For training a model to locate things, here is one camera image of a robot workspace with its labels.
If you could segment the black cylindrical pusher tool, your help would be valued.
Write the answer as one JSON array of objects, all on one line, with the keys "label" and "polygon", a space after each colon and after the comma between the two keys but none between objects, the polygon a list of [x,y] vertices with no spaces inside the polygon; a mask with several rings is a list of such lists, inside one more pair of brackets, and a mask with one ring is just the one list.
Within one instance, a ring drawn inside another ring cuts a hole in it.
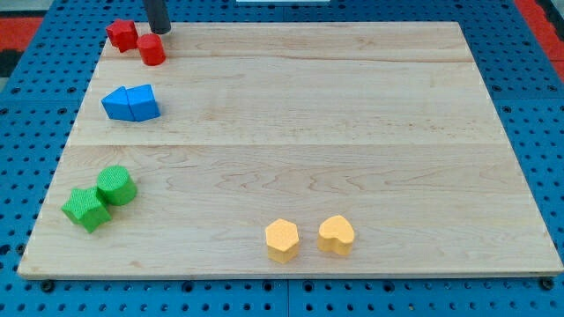
[{"label": "black cylindrical pusher tool", "polygon": [[151,31],[159,35],[169,33],[172,26],[166,1],[143,0],[143,5]]}]

